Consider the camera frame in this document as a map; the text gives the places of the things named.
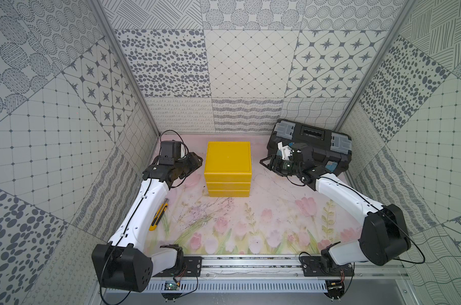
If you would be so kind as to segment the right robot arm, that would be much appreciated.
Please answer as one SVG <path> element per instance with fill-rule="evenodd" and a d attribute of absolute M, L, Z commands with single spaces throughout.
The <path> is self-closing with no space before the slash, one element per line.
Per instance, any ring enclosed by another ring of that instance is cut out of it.
<path fill-rule="evenodd" d="M 343 184 L 337 175 L 313 159 L 312 150 L 304 143 L 287 146 L 279 143 L 276 153 L 260 163 L 279 176 L 295 176 L 301 186 L 327 196 L 362 225 L 358 239 L 338 242 L 321 251 L 323 268 L 361 262 L 383 266 L 407 252 L 411 239 L 402 210 L 394 204 L 379 203 Z"/>

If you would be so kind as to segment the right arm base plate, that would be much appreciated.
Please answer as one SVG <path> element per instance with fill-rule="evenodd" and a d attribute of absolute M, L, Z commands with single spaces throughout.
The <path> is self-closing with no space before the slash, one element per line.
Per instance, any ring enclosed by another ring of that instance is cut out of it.
<path fill-rule="evenodd" d="M 322 256 L 305 252 L 300 254 L 299 262 L 305 277 L 352 277 L 355 274 L 352 264 L 337 265 Z"/>

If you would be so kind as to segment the yellow drawer cabinet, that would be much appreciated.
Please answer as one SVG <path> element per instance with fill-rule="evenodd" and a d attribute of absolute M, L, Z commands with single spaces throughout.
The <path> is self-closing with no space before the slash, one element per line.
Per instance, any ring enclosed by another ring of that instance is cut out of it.
<path fill-rule="evenodd" d="M 210 197 L 248 197 L 252 181 L 250 143 L 209 142 L 204 176 Z"/>

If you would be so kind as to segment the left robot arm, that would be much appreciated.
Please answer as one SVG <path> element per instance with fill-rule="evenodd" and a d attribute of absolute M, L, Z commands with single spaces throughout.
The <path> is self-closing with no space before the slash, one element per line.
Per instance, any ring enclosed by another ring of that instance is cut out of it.
<path fill-rule="evenodd" d="M 143 172 L 136 199 L 117 231 L 92 253 L 101 288 L 142 292 L 152 276 L 168 272 L 180 275 L 185 269 L 179 245 L 163 245 L 155 254 L 144 254 L 147 235 L 154 231 L 168 208 L 167 195 L 173 183 L 184 181 L 203 164 L 182 141 L 162 141 L 159 155 Z"/>

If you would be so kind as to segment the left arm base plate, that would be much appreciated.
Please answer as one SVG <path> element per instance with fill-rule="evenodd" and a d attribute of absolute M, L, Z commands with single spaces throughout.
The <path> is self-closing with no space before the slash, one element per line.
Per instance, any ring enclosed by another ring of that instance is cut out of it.
<path fill-rule="evenodd" d="M 200 277 L 202 269 L 203 258 L 201 256 L 184 256 L 183 267 L 179 272 L 166 269 L 154 277 Z"/>

